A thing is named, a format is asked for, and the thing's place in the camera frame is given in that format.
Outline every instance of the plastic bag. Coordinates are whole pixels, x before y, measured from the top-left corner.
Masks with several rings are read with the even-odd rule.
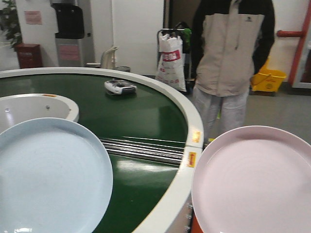
[[[178,91],[186,91],[182,46],[183,41],[179,36],[159,36],[161,56],[155,79]]]

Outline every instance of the black water dispenser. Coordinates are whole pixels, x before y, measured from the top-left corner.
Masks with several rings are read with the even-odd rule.
[[[51,0],[58,32],[55,33],[61,67],[85,67],[94,61],[91,7],[89,0]]]

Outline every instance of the green conveyor belt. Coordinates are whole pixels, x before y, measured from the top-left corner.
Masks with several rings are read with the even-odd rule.
[[[111,96],[104,89],[104,82],[111,79],[81,74],[2,78],[0,97],[28,93],[61,95],[78,104],[78,122],[99,138],[160,139],[157,142],[162,145],[184,147],[188,127],[169,98],[139,83],[135,83],[136,94]],[[114,171],[111,202],[94,232],[131,232],[160,200],[178,167],[113,154],[110,158]]]

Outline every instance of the dark doorway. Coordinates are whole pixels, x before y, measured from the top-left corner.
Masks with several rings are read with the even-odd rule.
[[[185,22],[191,28],[199,3],[200,0],[165,0],[164,28],[174,28],[179,22]]]

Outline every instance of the pink plate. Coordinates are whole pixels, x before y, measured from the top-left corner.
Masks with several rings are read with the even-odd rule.
[[[311,230],[311,146],[272,127],[216,138],[194,172],[192,201],[205,233]]]

